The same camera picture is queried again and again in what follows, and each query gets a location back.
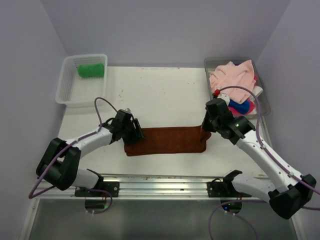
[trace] clear plastic basket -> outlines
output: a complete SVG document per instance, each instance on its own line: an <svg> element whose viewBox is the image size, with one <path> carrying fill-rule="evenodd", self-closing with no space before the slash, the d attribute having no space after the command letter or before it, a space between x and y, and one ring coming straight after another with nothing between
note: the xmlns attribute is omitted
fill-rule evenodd
<svg viewBox="0 0 320 240"><path fill-rule="evenodd" d="M239 65L247 60L252 60L249 57L208 57L204 60L204 69L206 74L206 79L208 83L208 89L209 89L209 97L210 99L213 99L213 95L211 92L211 86L210 86L210 73L213 73L216 68L220 65L226 65L229 62L233 62L235 65ZM254 61L252 60L252 65L254 69L254 74L257 76L256 85L263 88L263 92L258 96L258 100L261 106L261 114L262 116L266 116L270 113L270 105L267 99L267 95L265 93L264 84L258 74L256 65ZM258 117L257 114L253 115L245 115L249 118L256 118Z"/></svg>
<svg viewBox="0 0 320 240"><path fill-rule="evenodd" d="M79 65L103 64L103 77L82 78L78 75ZM108 57L104 54L68 56L64 59L55 101L68 107L93 106L96 97L106 97Z"/></svg>

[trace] brown towel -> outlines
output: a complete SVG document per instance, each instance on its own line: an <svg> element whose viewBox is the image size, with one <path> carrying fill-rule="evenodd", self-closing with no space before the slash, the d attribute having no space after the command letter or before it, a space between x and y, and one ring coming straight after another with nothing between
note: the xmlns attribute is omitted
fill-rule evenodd
<svg viewBox="0 0 320 240"><path fill-rule="evenodd" d="M211 136L201 126L152 127L142 131L146 139L124 146L127 156L202 153Z"/></svg>

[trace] pink cloth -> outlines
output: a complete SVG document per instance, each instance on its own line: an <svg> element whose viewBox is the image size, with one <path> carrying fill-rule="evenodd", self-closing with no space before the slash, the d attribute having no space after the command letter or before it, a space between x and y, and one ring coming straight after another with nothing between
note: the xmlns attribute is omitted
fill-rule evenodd
<svg viewBox="0 0 320 240"><path fill-rule="evenodd" d="M249 103L250 103L250 107L249 107L249 111L248 111L245 115L251 113L251 112L256 108L256 105L255 105L250 99L248 99L248 101L249 101ZM236 116L236 115L242 115L240 112L238 112L237 110L235 110L233 107L230 107L230 106L229 106L228 108L229 108L229 110L232 112L232 114L233 114L234 116Z"/></svg>
<svg viewBox="0 0 320 240"><path fill-rule="evenodd" d="M231 61L227 65L218 66L211 73L209 80L211 91L214 93L217 87L223 88L227 86L241 86L252 91L256 84L254 78L254 67L251 60L248 60L238 66ZM226 89L222 93L227 94L230 99L238 104L242 104L250 96L250 93L238 88Z"/></svg>

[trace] white wall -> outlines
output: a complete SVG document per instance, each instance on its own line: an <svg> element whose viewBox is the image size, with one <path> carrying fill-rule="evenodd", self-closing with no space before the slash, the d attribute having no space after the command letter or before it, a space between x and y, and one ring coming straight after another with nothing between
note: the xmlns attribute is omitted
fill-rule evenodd
<svg viewBox="0 0 320 240"><path fill-rule="evenodd" d="M66 52L38 0L0 1L0 239L19 237L36 167L58 133Z"/></svg>
<svg viewBox="0 0 320 240"><path fill-rule="evenodd" d="M41 0L69 55L111 66L202 67L265 47L290 0Z"/></svg>
<svg viewBox="0 0 320 240"><path fill-rule="evenodd" d="M291 0L257 61L272 112L267 118L276 151L320 189L320 1ZM308 206L320 207L313 195ZM319 212L301 210L308 239L319 239Z"/></svg>

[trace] white tabletop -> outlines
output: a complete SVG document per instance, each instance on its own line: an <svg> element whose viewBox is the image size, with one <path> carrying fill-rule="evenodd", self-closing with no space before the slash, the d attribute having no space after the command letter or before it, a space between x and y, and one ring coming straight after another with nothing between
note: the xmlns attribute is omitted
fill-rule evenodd
<svg viewBox="0 0 320 240"><path fill-rule="evenodd" d="M107 95L117 109L130 108L142 128L199 126L209 100L203 68L108 67ZM114 117L107 104L99 107L102 121ZM59 138L70 139L98 126L94 107L67 107ZM80 160L79 167L101 174L224 176L241 170L253 177L265 173L242 150L218 133L203 153L127 156L122 140L101 147Z"/></svg>

